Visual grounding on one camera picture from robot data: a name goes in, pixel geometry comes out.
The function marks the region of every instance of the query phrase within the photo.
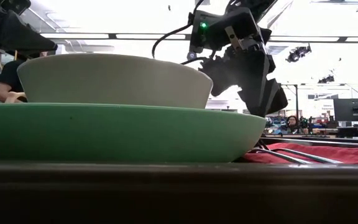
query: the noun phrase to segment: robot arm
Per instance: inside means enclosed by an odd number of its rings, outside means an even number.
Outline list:
[[[213,96],[237,85],[241,88],[238,94],[251,114],[262,117],[288,104],[277,81],[266,79],[275,69],[273,58],[265,49],[272,32],[261,29],[254,19],[272,4],[271,0],[261,0],[258,4],[234,0],[223,16],[196,11],[190,40],[190,52],[194,53],[203,49],[218,51],[230,44],[224,57],[204,59],[200,71],[212,79]]]
[[[57,49],[54,42],[42,37],[19,17],[30,5],[29,0],[0,0],[0,49],[17,50],[25,56]]]

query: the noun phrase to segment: metal rod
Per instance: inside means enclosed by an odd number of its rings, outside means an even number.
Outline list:
[[[309,158],[309,159],[313,159],[313,160],[315,160],[317,162],[321,162],[321,163],[324,163],[324,164],[341,164],[342,163],[341,161],[336,161],[336,160],[324,158],[324,157],[321,157],[321,156],[315,156],[315,155],[307,154],[307,153],[304,153],[304,152],[298,152],[298,151],[295,151],[295,150],[292,150],[292,149],[284,149],[284,148],[273,149],[273,151],[278,151],[278,150],[285,151],[285,152],[290,152],[292,154],[303,156],[303,157],[306,157],[306,158]]]
[[[233,46],[234,50],[243,50],[241,41],[237,38],[236,33],[234,32],[233,27],[229,26],[224,28],[227,36],[229,37],[230,43]]]
[[[297,163],[297,164],[313,164],[312,162],[305,161],[303,159],[297,159],[297,158],[294,158],[294,157],[291,157],[291,156],[287,156],[287,155],[280,154],[280,153],[277,153],[277,152],[269,151],[269,150],[266,150],[266,149],[254,149],[254,150],[255,151],[266,152],[266,153],[268,153],[270,155],[282,158],[282,159],[284,159],[284,160],[286,160],[288,162],[294,162],[294,163]]]
[[[295,86],[296,118],[299,119],[298,85]]]

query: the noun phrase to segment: black shirt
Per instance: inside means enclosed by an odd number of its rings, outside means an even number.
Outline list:
[[[11,61],[4,65],[2,72],[0,74],[0,83],[4,83],[12,87],[11,91],[16,93],[24,92],[22,83],[19,80],[19,76],[17,74],[17,68],[19,65],[23,64],[22,61]],[[23,97],[20,97],[18,100],[23,102],[27,102],[27,100]]]
[[[293,134],[295,131],[295,134],[304,134],[303,129],[297,125],[289,126],[284,124],[280,126],[280,130],[287,131],[288,134]]]

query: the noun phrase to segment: desk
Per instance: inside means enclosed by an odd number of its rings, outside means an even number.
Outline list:
[[[338,127],[339,138],[353,138],[358,137],[358,127]]]
[[[266,134],[267,138],[297,138],[297,139],[301,139],[301,138],[336,138],[335,135],[310,135],[310,134]]]
[[[337,128],[313,128],[314,134],[328,134],[328,133],[337,133]]]
[[[44,211],[57,224],[345,223],[358,221],[358,166],[0,164],[0,223]]]
[[[264,129],[264,134],[274,133],[274,131],[277,130],[277,129],[278,129],[278,128],[276,128],[276,127],[265,128],[265,129]]]

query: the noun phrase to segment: ceiling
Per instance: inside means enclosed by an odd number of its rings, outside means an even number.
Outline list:
[[[228,0],[210,0],[201,10],[222,14]],[[195,0],[32,0],[22,17],[39,32],[166,33],[183,26]],[[297,46],[293,36],[358,36],[357,0],[278,0],[259,22],[261,27],[283,36],[283,43],[268,43],[276,71],[271,74],[283,83],[316,83],[335,69],[336,81],[358,83],[358,44],[311,44],[313,52],[297,63],[288,63],[288,52]],[[151,57],[150,40],[57,40],[69,52],[105,52]],[[188,42],[162,42],[156,58],[180,63],[186,60]],[[210,52],[205,50],[201,56]],[[199,67],[195,62],[189,66]]]

